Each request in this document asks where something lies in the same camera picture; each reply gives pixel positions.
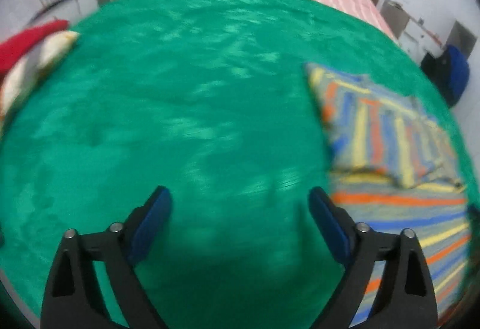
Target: metal screw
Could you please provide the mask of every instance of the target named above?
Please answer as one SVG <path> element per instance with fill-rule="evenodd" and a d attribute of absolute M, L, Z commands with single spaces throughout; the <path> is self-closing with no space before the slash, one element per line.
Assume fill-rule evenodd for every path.
<path fill-rule="evenodd" d="M 408 238 L 415 238 L 415 232 L 411 228 L 404 228 L 402 233 Z"/>
<path fill-rule="evenodd" d="M 74 228 L 69 228 L 66 232 L 63 233 L 63 237 L 72 238 L 77 234 L 77 231 Z"/>
<path fill-rule="evenodd" d="M 113 233 L 118 233 L 119 231 L 123 230 L 123 223 L 121 222 L 114 222 L 110 225 L 109 230 Z"/>
<path fill-rule="evenodd" d="M 370 226 L 368 226 L 365 222 L 357 223 L 357 230 L 361 231 L 362 233 L 366 233 L 370 230 Z"/>

